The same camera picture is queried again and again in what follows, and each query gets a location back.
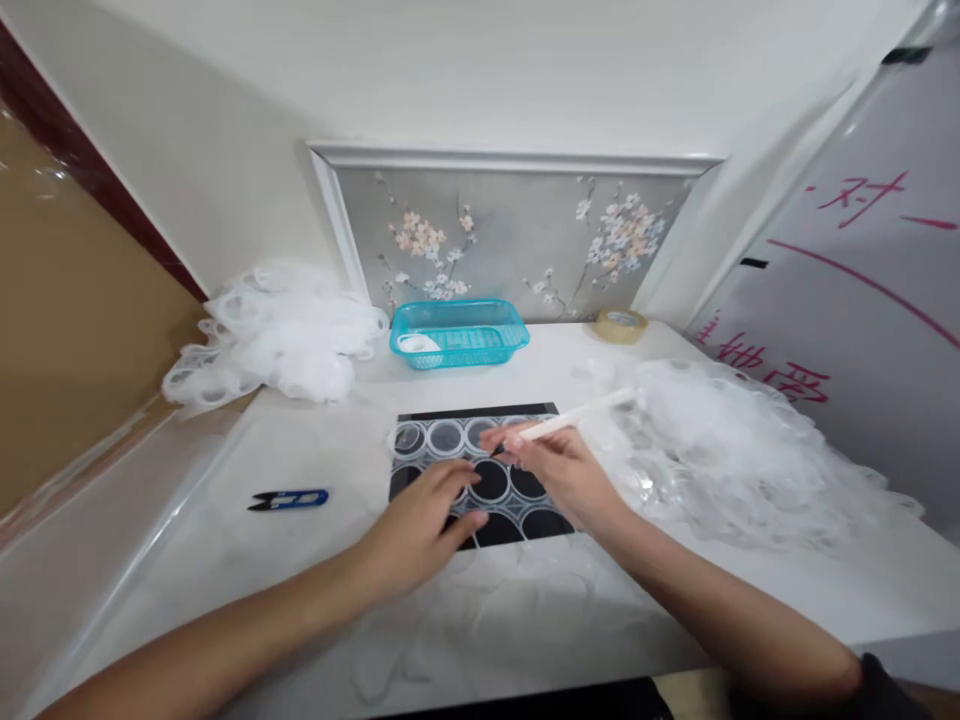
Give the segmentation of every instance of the blue plastic basket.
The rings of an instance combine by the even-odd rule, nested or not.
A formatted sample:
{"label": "blue plastic basket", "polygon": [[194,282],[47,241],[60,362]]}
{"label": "blue plastic basket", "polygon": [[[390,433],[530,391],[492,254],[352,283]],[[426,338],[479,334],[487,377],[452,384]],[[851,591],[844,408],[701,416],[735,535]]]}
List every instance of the blue plastic basket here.
{"label": "blue plastic basket", "polygon": [[[397,339],[408,333],[426,335],[440,350],[404,352]],[[517,309],[506,300],[493,299],[401,305],[390,333],[390,349],[414,370],[499,365],[529,342],[530,333]]]}

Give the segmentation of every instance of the blue-handled snips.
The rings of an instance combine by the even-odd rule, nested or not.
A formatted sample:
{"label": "blue-handled snips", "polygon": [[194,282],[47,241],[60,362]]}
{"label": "blue-handled snips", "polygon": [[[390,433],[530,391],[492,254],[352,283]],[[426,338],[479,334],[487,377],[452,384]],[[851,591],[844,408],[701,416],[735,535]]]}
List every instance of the blue-handled snips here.
{"label": "blue-handled snips", "polygon": [[326,490],[278,490],[276,492],[258,493],[254,500],[262,502],[251,505],[247,510],[268,512],[270,510],[299,510],[308,507],[319,507],[330,497]]}

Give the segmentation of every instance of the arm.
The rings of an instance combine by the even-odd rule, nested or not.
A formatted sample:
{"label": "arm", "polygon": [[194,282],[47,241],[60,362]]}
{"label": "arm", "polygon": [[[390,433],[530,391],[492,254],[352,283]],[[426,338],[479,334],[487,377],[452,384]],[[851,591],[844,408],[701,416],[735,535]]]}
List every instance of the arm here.
{"label": "arm", "polygon": [[486,522],[471,513],[441,534],[469,462],[431,467],[357,545],[263,592],[177,628],[75,688],[39,720],[211,715],[306,643],[403,595],[439,572]]}
{"label": "arm", "polygon": [[673,615],[717,662],[759,695],[794,704],[834,703],[861,684],[860,661],[818,625],[637,516],[573,429],[525,442],[517,427],[484,437],[505,441],[560,510]]}

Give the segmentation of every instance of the chinese characters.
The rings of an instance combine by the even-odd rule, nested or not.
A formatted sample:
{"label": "chinese characters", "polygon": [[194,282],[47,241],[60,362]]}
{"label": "chinese characters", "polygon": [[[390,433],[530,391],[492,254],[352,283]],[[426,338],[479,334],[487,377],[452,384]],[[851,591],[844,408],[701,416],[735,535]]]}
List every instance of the chinese characters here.
{"label": "chinese characters", "polygon": [[[846,187],[840,189],[839,194],[825,202],[823,205],[818,205],[817,210],[825,210],[826,208],[839,205],[841,210],[849,210],[851,206],[856,210],[856,212],[850,217],[841,220],[840,224],[837,227],[841,230],[852,225],[854,221],[857,220],[861,215],[863,215],[867,210],[872,208],[878,202],[880,202],[884,197],[890,193],[902,193],[907,188],[901,185],[903,179],[907,176],[907,171],[904,170],[902,173],[897,175],[894,178],[893,182],[871,182],[870,178],[865,177],[855,177],[855,178],[845,178],[842,180],[843,183],[847,183]],[[806,188],[806,192],[813,192],[817,189],[816,185],[810,185]],[[913,215],[899,215],[901,220],[907,220],[908,222],[918,223],[920,225],[926,225],[928,227],[934,227],[939,230],[956,230],[957,223],[949,222],[947,220],[934,220],[932,218],[924,217],[915,217]]]}
{"label": "chinese characters", "polygon": [[[714,316],[694,336],[694,340],[705,345],[704,341],[713,333],[718,321],[717,316]],[[720,346],[717,361],[726,363],[735,370],[755,370],[764,364],[763,353],[766,349],[765,345],[748,344],[746,332],[739,332]],[[788,362],[786,369],[774,369],[768,372],[763,382],[782,392],[791,403],[800,400],[825,403],[830,397],[823,391],[822,385],[829,379],[829,375]]]}

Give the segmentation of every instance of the framed floral picture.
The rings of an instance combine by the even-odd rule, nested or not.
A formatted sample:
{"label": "framed floral picture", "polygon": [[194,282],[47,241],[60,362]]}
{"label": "framed floral picture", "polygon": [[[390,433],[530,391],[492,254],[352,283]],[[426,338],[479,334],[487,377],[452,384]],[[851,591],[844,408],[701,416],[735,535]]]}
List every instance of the framed floral picture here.
{"label": "framed floral picture", "polygon": [[311,145],[354,289],[392,316],[497,297],[526,322],[629,307],[717,160]]}

